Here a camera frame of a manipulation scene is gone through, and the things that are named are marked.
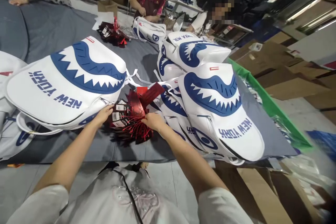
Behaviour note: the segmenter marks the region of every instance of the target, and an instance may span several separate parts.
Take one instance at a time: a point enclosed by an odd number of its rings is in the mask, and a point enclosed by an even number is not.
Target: black string
[[[140,221],[140,224],[144,224],[144,223],[142,222],[141,217],[140,217],[138,208],[137,208],[137,206],[136,206],[136,204],[135,204],[135,200],[134,200],[134,198],[133,198],[133,195],[132,195],[132,193],[131,193],[131,191],[130,191],[130,189],[128,188],[128,185],[127,185],[127,183],[126,183],[125,176],[124,176],[121,172],[119,172],[119,171],[116,171],[116,170],[113,170],[113,171],[115,171],[116,173],[119,173],[119,174],[123,177],[123,179],[124,179],[124,183],[125,183],[125,186],[126,186],[126,189],[127,189],[127,192],[128,192],[128,194],[129,194],[129,197],[131,198],[132,204],[133,204],[133,206],[134,206],[135,213],[136,213],[136,215],[137,215],[137,217],[138,217],[138,219],[139,219],[139,221]]]

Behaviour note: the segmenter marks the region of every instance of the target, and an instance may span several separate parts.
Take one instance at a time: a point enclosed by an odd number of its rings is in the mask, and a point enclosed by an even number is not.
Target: white paper
[[[98,12],[98,17],[95,18],[96,23],[92,27],[92,30],[98,30],[102,22],[114,23],[114,13],[113,12]]]

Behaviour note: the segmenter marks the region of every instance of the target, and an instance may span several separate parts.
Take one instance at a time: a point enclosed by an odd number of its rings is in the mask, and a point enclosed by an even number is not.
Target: hand
[[[147,17],[145,17],[145,19],[146,19],[148,22],[153,22],[153,16],[147,16]]]
[[[140,15],[141,15],[141,16],[146,16],[146,9],[145,9],[144,7],[141,7],[141,8],[139,9],[139,12],[140,12]]]
[[[162,117],[155,113],[148,113],[145,116],[145,119],[142,119],[141,122],[155,131],[160,131],[166,125]]]
[[[23,5],[23,4],[27,4],[28,0],[9,0],[9,3],[11,5],[20,6],[20,5]]]
[[[113,105],[108,105],[104,108],[102,108],[99,113],[96,115],[96,117],[91,121],[92,124],[95,124],[97,127],[101,127],[103,123],[107,120],[109,115],[113,112]]]

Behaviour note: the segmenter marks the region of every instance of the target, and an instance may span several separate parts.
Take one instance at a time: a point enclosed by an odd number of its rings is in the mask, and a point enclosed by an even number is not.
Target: gray table cover
[[[39,0],[21,7],[12,6],[8,0],[0,0],[0,50],[10,53],[27,63],[39,60],[56,51],[62,50],[87,36],[100,39],[92,30],[95,16]],[[104,43],[126,62],[130,73],[138,69],[143,80],[155,82],[158,46],[130,41],[126,48],[114,47]],[[295,150],[276,128],[264,109],[255,101],[241,79],[238,78],[243,107],[247,115],[258,127],[265,142],[264,157],[296,155]],[[125,86],[120,98],[130,86]],[[29,146],[5,163],[52,163],[75,139],[80,130],[63,131],[53,136],[36,136]],[[146,143],[122,147],[113,133],[99,130],[85,161],[136,161],[166,162],[175,159],[168,144],[158,135]]]

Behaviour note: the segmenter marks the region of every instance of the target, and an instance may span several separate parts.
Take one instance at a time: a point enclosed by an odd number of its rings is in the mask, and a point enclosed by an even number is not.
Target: shark mouth design
[[[198,139],[198,141],[202,145],[204,145],[204,146],[206,146],[206,147],[208,147],[210,149],[213,149],[213,150],[217,150],[218,149],[217,144],[210,137],[208,137],[202,131],[196,129],[195,127],[193,127],[193,130],[195,132],[196,138]]]
[[[122,88],[126,72],[120,73],[112,63],[92,61],[89,47],[83,41],[72,48],[51,54],[55,67],[70,83],[98,94],[112,94]]]
[[[164,76],[165,67],[167,65],[174,64],[174,62],[167,58],[166,47],[164,45],[162,45],[161,54],[162,54],[162,56],[161,56],[161,59],[159,61],[158,67],[159,67],[159,72],[160,72],[161,76]]]
[[[167,92],[163,92],[161,94],[162,102],[169,108],[171,111],[180,114],[181,116],[187,117],[186,112],[182,108],[182,106],[170,95],[167,94]]]
[[[195,103],[221,117],[232,115],[242,105],[235,74],[226,85],[217,75],[202,79],[190,72],[184,77],[184,86]]]
[[[190,41],[180,44],[180,58],[184,64],[189,67],[198,67],[200,60],[197,57],[199,51],[207,48],[207,46],[222,47],[207,41]]]

